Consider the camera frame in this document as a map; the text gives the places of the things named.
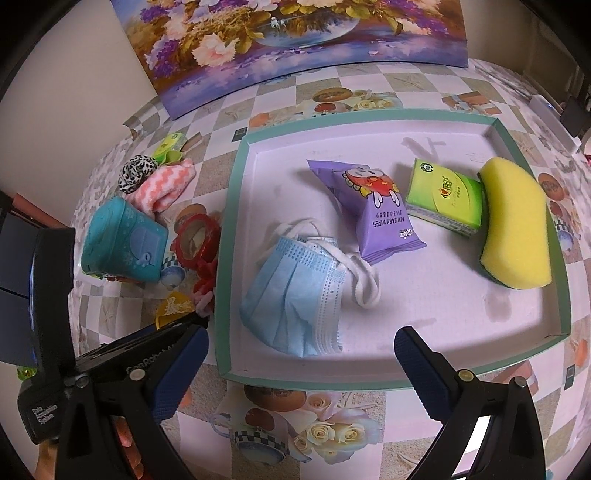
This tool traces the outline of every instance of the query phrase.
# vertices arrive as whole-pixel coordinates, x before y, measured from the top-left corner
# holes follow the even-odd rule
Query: baby wipes packet
[[[375,265],[395,253],[426,247],[414,232],[402,195],[383,171],[367,165],[308,160],[310,170],[357,220],[359,253]]]

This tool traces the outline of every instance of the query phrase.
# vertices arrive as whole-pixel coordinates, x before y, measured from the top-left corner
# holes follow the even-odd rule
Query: leopard print hair tie
[[[125,194],[135,192],[157,168],[158,164],[152,157],[136,155],[123,165],[119,175],[119,191]]]

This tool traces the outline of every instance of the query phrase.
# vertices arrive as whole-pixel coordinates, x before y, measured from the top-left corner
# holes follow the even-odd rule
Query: tray
[[[392,345],[414,326],[456,368],[477,374],[507,367],[570,334],[566,268],[548,214],[553,283],[510,290],[478,273],[485,237],[470,239],[411,217],[428,247],[379,263],[382,300],[372,310],[345,285],[340,355],[300,359],[267,347],[243,327],[238,307],[258,269],[254,258],[279,223],[320,219],[345,252],[358,251],[350,222],[306,159],[369,164],[391,176],[403,195],[415,158],[467,176],[491,157],[531,173],[500,120],[424,109],[339,113],[248,134],[234,163],[220,243],[216,289],[216,356],[220,374],[246,384],[294,390],[380,390],[410,383]]]

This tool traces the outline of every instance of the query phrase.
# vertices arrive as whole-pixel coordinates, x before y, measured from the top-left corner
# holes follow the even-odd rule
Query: green tissue pack
[[[482,219],[479,181],[449,168],[416,159],[406,198],[409,215],[462,235],[474,235]]]

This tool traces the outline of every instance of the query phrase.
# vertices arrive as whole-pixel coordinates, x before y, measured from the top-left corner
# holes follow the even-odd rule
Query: pink striped cloth
[[[124,198],[140,212],[154,219],[154,213],[168,209],[195,178],[193,160],[164,165],[156,170],[135,192]]]

